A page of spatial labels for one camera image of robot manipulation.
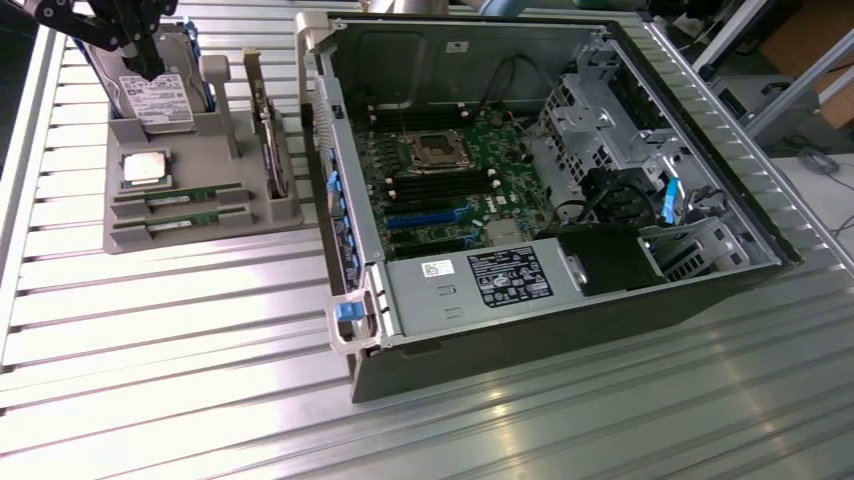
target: silver metal sheet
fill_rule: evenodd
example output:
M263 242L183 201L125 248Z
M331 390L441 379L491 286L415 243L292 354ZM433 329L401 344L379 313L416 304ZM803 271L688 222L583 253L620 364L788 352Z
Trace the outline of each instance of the silver metal sheet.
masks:
M305 7L356 5L185 0L176 12L197 19L205 52L229 56L236 79L240 47L268 47L263 68L293 148L293 43L284 29ZM659 71L672 72L664 77L676 96L700 125L732 142L727 160L806 265L676 328L352 405L347 365L327 347L315 228L120 256L100 252L105 99L64 38L41 32L36 60L49 61L30 70L0 184L4 201L20 199L0 232L0 322L10 327L0 478L851 473L847 260L636 17L574 15L620 21ZM232 108L248 108L245 99ZM313 206L303 207L308 215Z

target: motherboard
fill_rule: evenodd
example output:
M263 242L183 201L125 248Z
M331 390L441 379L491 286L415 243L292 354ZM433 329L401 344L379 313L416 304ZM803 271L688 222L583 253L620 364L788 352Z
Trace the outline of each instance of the motherboard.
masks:
M389 259L520 243L553 220L504 110L481 109L459 128L360 128L356 147Z

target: black cable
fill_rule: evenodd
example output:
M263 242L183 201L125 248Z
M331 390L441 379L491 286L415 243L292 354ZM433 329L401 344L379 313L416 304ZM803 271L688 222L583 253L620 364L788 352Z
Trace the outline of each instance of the black cable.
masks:
M846 68L854 67L854 62L848 62L843 65L839 65L838 67L832 67L830 70L827 70L827 73L834 73L838 72L839 70L844 70Z
M480 98L480 103L477 104L477 110L483 108L483 106L485 105L485 102L489 100L489 94L492 93L492 88L495 87L495 81L497 80L497 76L501 73L501 70L504 69L504 65L507 65L508 62L512 62L512 58L513 58L512 56L507 56L501 58L500 62L497 62L497 67L495 67L495 70L492 71L492 76L489 77L489 83L485 86L485 92L483 93L483 97Z
M640 197L640 200L643 200L643 203L646 204L646 209L650 211L650 215L652 216L652 222L655 222L658 215L655 214L655 205L652 205L652 199L650 198L650 196L646 194L643 190L640 190L640 187L638 187L631 183L620 183L619 186L623 188L627 188L628 190L631 190L638 194L638 196Z
M12 8L16 8L17 10L24 11L24 6L18 5L17 2L13 2L12 0L4 0L4 3L8 3Z
M509 63L509 68L511 68L509 78L507 80L504 88L501 89L501 92L497 97L499 101L504 100L504 97L507 96L507 92L509 91L509 87L512 87L515 77L516 77L516 61L523 61L533 68L533 70L536 70L543 81L545 82L545 86L551 90L552 81L549 80L548 73L545 72L543 67L539 65L539 63L536 63L536 61L523 53L515 53L512 55L508 55L504 58L501 58L501 61L497 63L497 67L495 67L495 70L492 71L492 77L489 78L489 83L487 84L485 92L483 94L483 97L480 98L480 103L477 104L475 114L477 113L477 110L480 110L485 105L485 103L488 102L489 95L492 94L492 89L495 88L495 83L497 81L501 70L504 69L504 66L507 65L507 63Z
M834 238L839 238L839 234L847 230L848 228L854 228L854 215L851 215L844 222L842 222L842 225L839 225L839 228L836 228L835 230L832 230L832 237Z
M592 198L592 200L587 202L587 205L584 205L582 213L579 213L578 217L575 217L575 219L572 220L575 223L582 223L584 221L584 219L587 218L587 215L591 214L595 206L599 205L604 197L608 195L608 192L611 191L611 189L619 184L619 180L620 178L618 175L618 177L608 182L608 184L604 186L604 188L602 189L599 194Z
M854 192L854 187L834 177L842 170L842 165L854 166L852 164L836 162L824 152L815 148L803 137L800 137L800 139L791 136L786 137L783 138L783 143L786 143L792 150L795 148L798 149L798 162L807 172L826 176L834 183ZM839 234L852 227L854 215L851 215L835 229L830 230L834 238L839 238Z
M684 225L684 222L688 219L688 206L691 205L691 203L694 203L694 196L696 195L696 193L699 192L699 189L694 189L688 192L688 194L684 196L684 199L682 200L682 210L679 213L679 225Z
M565 200L557 204L555 210L557 210L560 207L565 207L567 205L578 205L583 207L584 205L587 205L587 202L583 200Z

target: green circuit board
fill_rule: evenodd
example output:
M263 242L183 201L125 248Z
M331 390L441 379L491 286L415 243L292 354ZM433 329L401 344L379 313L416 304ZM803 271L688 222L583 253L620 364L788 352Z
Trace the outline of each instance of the green circuit board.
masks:
M500 182L496 188L468 195L447 197L456 219L451 223L407 228L388 228L391 215L387 208L395 204L387 179L393 175L416 175L412 160L413 146L400 132L371 132L356 129L356 146L376 226L385 254L391 259L420 256L411 246L435 245L444 253L489 246L487 231L489 222L512 219L521 240L531 240L551 221L551 206L523 144L519 129L505 118L504 112L484 109L475 120L455 130L407 132L405 136L441 135L459 139L467 154L469 169L493 170Z

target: metal panel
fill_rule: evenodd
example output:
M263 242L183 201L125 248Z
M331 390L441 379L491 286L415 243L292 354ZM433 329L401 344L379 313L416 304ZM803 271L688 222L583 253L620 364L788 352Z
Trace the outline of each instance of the metal panel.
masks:
M204 25L205 51L232 60L264 40L293 148L293 43L279 29L307 6L355 8L187 0L177 12ZM18 122L33 152L10 158L14 182L4 176L20 208L2 231L0 478L850 474L847 257L655 32L631 14L572 15L619 20L672 72L674 92L731 142L728 161L806 265L676 328L352 405L345 362L327 347L315 228L100 253L106 106L77 53L45 38L37 55L50 62L29 77L38 115Z

